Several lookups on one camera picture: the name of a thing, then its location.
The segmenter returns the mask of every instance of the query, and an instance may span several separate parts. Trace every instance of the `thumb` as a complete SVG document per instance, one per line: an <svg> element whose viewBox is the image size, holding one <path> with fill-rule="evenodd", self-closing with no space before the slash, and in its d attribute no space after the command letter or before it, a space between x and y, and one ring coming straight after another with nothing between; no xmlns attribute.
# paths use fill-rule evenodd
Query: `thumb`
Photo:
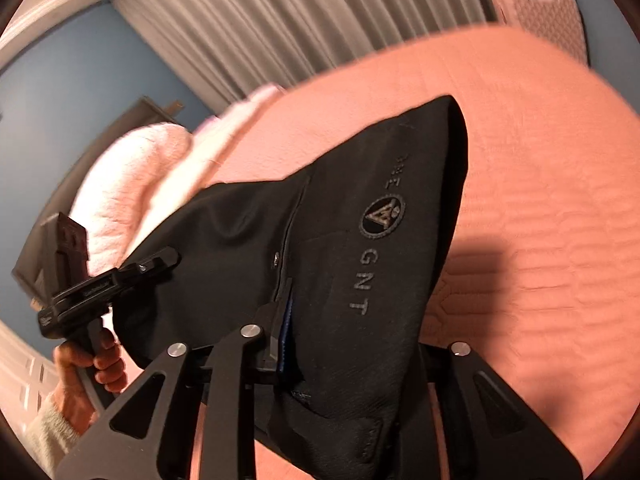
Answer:
<svg viewBox="0 0 640 480"><path fill-rule="evenodd" d="M76 386L80 383L76 367L87 368L93 364L94 359L77 344L66 341L53 351L53 362L62 383L65 386Z"/></svg>

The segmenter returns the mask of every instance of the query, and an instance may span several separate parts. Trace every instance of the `embroidered logo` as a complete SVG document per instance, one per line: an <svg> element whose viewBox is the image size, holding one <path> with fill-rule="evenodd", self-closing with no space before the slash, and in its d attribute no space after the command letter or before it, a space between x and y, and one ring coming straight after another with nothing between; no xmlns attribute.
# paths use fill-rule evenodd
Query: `embroidered logo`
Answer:
<svg viewBox="0 0 640 480"><path fill-rule="evenodd" d="M371 204L360 221L360 232L367 238L382 238L398 227L404 215L401 196L385 195Z"/></svg>

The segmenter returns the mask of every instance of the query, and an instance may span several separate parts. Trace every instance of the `human hand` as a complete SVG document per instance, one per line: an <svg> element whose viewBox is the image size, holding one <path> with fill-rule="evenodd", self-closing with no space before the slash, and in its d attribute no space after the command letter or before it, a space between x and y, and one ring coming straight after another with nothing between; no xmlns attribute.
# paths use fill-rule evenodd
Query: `human hand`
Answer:
<svg viewBox="0 0 640 480"><path fill-rule="evenodd" d="M74 430L83 434L94 421L95 410L78 377L76 367L95 366L95 380L108 392L119 393L127 385L124 361L120 358L120 345L107 328L100 332L103 350L92 357L77 344L66 341L53 351L60 380L53 391L53 404Z"/></svg>

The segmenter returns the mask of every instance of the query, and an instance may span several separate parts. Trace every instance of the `wrist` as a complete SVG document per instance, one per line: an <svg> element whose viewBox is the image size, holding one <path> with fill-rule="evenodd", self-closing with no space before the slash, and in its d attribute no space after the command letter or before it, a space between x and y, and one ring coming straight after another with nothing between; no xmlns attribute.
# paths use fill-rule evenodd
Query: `wrist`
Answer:
<svg viewBox="0 0 640 480"><path fill-rule="evenodd" d="M94 407L85 402L84 395L78 395L64 388L62 383L53 390L51 400L55 409L69 423L73 430L82 435L89 429Z"/></svg>

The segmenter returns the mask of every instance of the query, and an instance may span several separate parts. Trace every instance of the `white door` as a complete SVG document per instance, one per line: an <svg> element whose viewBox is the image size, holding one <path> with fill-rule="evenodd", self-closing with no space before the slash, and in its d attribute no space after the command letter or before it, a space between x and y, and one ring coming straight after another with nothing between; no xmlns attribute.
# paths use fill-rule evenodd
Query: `white door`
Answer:
<svg viewBox="0 0 640 480"><path fill-rule="evenodd" d="M22 436L57 382L53 362L0 321L0 408L18 436Z"/></svg>

